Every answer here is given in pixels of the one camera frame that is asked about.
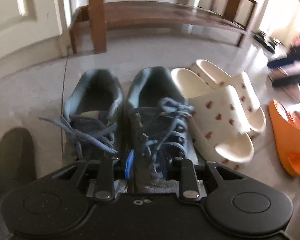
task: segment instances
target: black shoe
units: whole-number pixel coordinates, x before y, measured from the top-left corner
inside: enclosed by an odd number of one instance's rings
[[[126,150],[123,103],[118,79],[107,69],[92,69],[82,75],[66,101],[61,121],[41,118],[66,131],[64,165],[77,160],[122,158]],[[117,180],[114,187],[116,194],[124,192],[127,183]]]
[[[272,53],[275,53],[275,43],[273,40],[269,40],[269,37],[264,32],[258,32],[254,33],[253,35],[254,39],[259,41],[263,47],[265,47],[267,50],[269,50]]]
[[[135,190],[178,193],[179,183],[165,180],[167,166],[175,157],[198,163],[185,120],[193,108],[163,67],[146,68],[137,74],[126,106],[135,153]]]

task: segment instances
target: blue tag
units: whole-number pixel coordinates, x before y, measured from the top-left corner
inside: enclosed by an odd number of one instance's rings
[[[131,150],[129,152],[129,156],[126,161],[126,168],[124,170],[125,178],[130,179],[131,173],[132,173],[132,167],[133,167],[133,161],[134,161],[134,151]]]

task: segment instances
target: chair leg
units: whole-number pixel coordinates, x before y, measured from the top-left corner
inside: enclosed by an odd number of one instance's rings
[[[96,53],[107,51],[106,19],[103,0],[89,0],[89,18],[92,41]]]
[[[246,34],[240,34],[239,40],[237,42],[237,47],[242,48],[242,44],[244,42],[244,38],[246,37]]]

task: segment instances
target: sneaker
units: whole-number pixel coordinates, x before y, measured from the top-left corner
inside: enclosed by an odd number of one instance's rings
[[[187,105],[169,70],[151,67],[133,80],[126,108],[135,154],[135,191],[178,193],[179,182],[165,180],[166,162],[186,157],[198,164],[185,120],[193,107]]]
[[[121,157],[123,92],[118,79],[107,69],[92,69],[80,78],[66,101],[61,121],[41,118],[66,131],[63,164],[77,160]],[[115,193],[125,192],[125,180],[114,182]]]
[[[9,234],[1,215],[4,197],[34,180],[36,173],[32,137],[25,128],[13,128],[0,142],[0,239],[5,239]]]

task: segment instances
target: floor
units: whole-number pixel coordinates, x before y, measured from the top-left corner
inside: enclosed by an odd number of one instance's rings
[[[209,60],[230,75],[248,73],[266,113],[266,132],[253,139],[255,157],[240,172],[285,192],[293,201],[295,215],[287,231],[300,239],[300,178],[291,178],[277,157],[267,104],[276,98],[288,110],[300,110],[283,91],[273,90],[267,77],[267,54],[253,40],[242,49],[236,34],[198,26],[114,30],[108,32],[108,49],[103,54],[82,52],[79,56],[58,59],[26,68],[0,79],[0,138],[15,126],[31,132],[36,147],[37,175],[42,177],[62,165],[62,133],[39,116],[58,119],[61,106],[80,76],[91,68],[109,68],[118,76],[125,92],[139,70],[149,66],[189,67],[196,59]],[[82,36],[82,48],[92,47],[88,33]]]

